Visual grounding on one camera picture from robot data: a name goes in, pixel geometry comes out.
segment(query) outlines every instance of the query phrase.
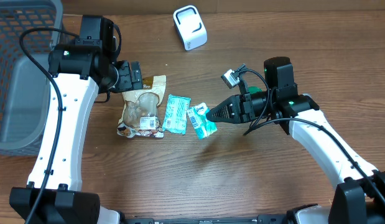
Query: wooden surface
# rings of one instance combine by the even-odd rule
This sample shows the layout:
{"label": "wooden surface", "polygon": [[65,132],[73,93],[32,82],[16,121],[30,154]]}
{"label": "wooden surface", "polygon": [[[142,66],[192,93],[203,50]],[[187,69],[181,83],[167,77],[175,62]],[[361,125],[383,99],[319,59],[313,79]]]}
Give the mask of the wooden surface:
{"label": "wooden surface", "polygon": [[66,14],[173,14],[192,4],[200,13],[385,10],[385,0],[62,0]]}
{"label": "wooden surface", "polygon": [[[246,63],[288,56],[300,93],[310,93],[338,133],[367,161],[385,170],[385,11],[207,14],[208,42],[185,52],[171,15],[113,16],[123,36],[119,59],[138,60],[145,77],[167,75],[167,95],[209,107],[237,90],[220,76]],[[80,17],[65,17],[78,32]],[[250,85],[263,85],[248,77]],[[329,205],[334,191],[309,153],[279,126],[246,137],[248,124],[218,124],[199,141],[166,133],[162,140],[116,134],[121,95],[94,105],[82,159],[83,191],[127,217],[246,217]],[[35,157],[0,156],[0,223],[22,223],[8,204],[23,187]]]}

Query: barcode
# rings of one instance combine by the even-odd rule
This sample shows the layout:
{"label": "barcode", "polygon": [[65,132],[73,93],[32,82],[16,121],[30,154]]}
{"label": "barcode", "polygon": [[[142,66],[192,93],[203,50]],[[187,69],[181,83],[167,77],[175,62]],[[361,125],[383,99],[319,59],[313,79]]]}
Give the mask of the barcode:
{"label": "barcode", "polygon": [[195,117],[190,116],[190,120],[191,120],[193,128],[198,128],[198,123],[197,123],[197,120],[195,119]]}

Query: blue packet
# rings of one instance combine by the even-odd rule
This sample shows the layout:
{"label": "blue packet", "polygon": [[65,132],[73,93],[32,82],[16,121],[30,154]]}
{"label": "blue packet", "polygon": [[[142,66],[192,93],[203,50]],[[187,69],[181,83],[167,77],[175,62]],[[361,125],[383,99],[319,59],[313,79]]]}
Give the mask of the blue packet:
{"label": "blue packet", "polygon": [[206,118],[208,112],[209,108],[206,103],[201,103],[187,110],[198,139],[204,139],[217,131],[216,124]]}
{"label": "blue packet", "polygon": [[163,120],[163,131],[175,134],[185,134],[187,131],[187,109],[190,107],[191,99],[187,97],[169,95],[166,106],[165,119]]}

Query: gray plastic basket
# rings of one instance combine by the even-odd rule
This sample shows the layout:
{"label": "gray plastic basket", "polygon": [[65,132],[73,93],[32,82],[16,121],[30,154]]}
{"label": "gray plastic basket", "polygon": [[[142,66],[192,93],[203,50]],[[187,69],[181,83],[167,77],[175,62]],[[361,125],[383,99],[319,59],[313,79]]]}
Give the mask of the gray plastic basket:
{"label": "gray plastic basket", "polygon": [[[0,154],[36,155],[49,108],[50,84],[22,53],[19,36],[33,27],[63,28],[60,0],[0,1]],[[27,35],[25,46],[48,69],[58,32]]]}

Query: white container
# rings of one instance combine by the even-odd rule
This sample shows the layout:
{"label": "white container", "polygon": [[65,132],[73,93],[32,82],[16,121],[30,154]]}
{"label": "white container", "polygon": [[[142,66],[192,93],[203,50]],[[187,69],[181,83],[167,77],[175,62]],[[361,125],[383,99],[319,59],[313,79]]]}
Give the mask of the white container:
{"label": "white container", "polygon": [[173,13],[173,20],[185,50],[192,50],[206,43],[206,28],[195,6],[177,9]]}

